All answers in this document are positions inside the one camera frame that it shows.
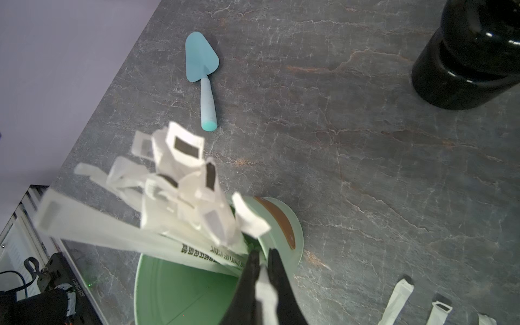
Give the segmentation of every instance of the white tag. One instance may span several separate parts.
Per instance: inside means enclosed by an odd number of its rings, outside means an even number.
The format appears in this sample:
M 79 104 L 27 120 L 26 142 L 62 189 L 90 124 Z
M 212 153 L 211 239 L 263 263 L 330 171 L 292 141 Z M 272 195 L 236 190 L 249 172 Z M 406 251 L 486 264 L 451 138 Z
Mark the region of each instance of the white tag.
M 201 177 L 200 170 L 190 173 L 184 176 L 179 181 L 179 195 L 186 201 L 191 202 L 192 205 L 196 205 L 199 199 L 196 197 L 195 192 L 199 188 L 199 179 Z
M 107 185 L 113 188 L 145 186 L 146 177 L 150 172 L 126 157 L 117 157 L 108 173 Z
M 478 325 L 497 325 L 497 321 L 487 315 L 478 314 Z
M 166 135 L 168 129 L 166 127 L 156 130 L 152 133 L 153 160 L 159 165 L 165 153 L 168 153 L 168 145 L 166 144 Z
M 148 195 L 142 196 L 141 229 L 164 234 L 178 222 L 176 206 L 168 206 L 167 201 Z
M 175 122 L 170 122 L 166 136 L 168 149 L 176 161 L 188 167 L 204 163 L 204 138 L 196 136 Z
M 383 317 L 378 325 L 392 325 L 401 312 L 401 309 L 405 306 L 412 291 L 413 285 L 409 284 L 405 279 L 401 279 L 401 281 L 395 285 L 388 304 L 386 305 Z
M 167 177 L 159 174 L 149 174 L 145 180 L 144 193 L 152 199 L 170 200 L 175 202 L 178 189 Z
M 430 317 L 428 317 L 426 325 L 443 325 L 453 308 L 440 301 L 435 301 L 432 305 L 432 312 Z
M 247 233 L 253 238 L 258 238 L 271 230 L 271 226 L 267 221 L 259 217 L 249 208 L 240 193 L 235 192 L 231 199 L 235 207 L 235 217 L 243 233 Z
M 149 134 L 136 131 L 134 142 L 132 142 L 132 154 L 153 161 L 152 137 Z

